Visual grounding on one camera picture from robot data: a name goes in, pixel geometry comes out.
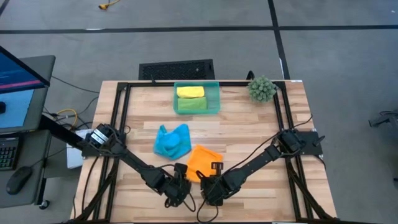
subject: yellow cable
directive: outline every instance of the yellow cable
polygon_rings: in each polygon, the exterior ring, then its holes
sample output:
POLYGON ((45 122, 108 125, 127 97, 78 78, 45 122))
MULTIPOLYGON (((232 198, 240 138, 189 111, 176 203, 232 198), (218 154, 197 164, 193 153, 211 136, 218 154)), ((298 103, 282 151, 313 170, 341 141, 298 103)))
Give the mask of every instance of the yellow cable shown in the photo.
POLYGON ((72 127, 74 127, 77 124, 77 112, 74 109, 67 108, 67 109, 60 110, 57 112, 57 115, 59 115, 60 113, 63 113, 63 112, 67 112, 67 111, 71 111, 75 114, 75 121, 73 122, 73 125, 72 125, 72 127))
POLYGON ((112 6, 113 4, 118 3, 120 0, 115 0, 111 3, 107 3, 107 4, 100 4, 98 7, 102 10, 107 10, 108 7, 112 6))

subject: teal plastic bin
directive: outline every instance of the teal plastic bin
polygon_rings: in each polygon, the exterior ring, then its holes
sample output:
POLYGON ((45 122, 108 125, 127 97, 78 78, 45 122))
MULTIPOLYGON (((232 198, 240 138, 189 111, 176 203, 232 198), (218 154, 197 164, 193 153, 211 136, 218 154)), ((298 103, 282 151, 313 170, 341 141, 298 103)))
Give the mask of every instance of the teal plastic bin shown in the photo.
POLYGON ((177 114, 217 114, 220 110, 220 84, 218 82, 175 82, 173 109, 177 114), (203 86, 207 100, 206 110, 179 110, 177 87, 203 86))

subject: green plant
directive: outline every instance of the green plant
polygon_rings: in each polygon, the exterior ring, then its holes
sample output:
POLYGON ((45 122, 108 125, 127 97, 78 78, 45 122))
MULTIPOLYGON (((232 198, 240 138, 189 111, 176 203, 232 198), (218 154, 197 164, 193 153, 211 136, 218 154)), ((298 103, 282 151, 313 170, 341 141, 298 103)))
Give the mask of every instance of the green plant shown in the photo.
POLYGON ((250 99, 253 102, 266 103, 272 100, 275 95, 276 86, 266 77, 259 77, 253 79, 249 85, 250 99))

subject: computer mouse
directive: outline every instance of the computer mouse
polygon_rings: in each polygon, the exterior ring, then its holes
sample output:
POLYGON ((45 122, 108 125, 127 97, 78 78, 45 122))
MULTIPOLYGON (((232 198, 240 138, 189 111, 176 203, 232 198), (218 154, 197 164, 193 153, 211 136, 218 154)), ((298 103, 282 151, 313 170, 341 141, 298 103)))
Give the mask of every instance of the computer mouse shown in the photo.
POLYGON ((31 167, 21 167, 16 170, 7 182, 7 193, 11 195, 18 194, 32 175, 32 171, 33 169, 31 167))

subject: green sponge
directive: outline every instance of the green sponge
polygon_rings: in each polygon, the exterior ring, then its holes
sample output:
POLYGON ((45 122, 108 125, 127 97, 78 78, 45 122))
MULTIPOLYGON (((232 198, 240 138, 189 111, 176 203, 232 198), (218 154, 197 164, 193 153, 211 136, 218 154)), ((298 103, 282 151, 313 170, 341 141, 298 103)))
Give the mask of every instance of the green sponge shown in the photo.
POLYGON ((206 110, 206 97, 199 98, 179 98, 177 101, 179 110, 206 110))

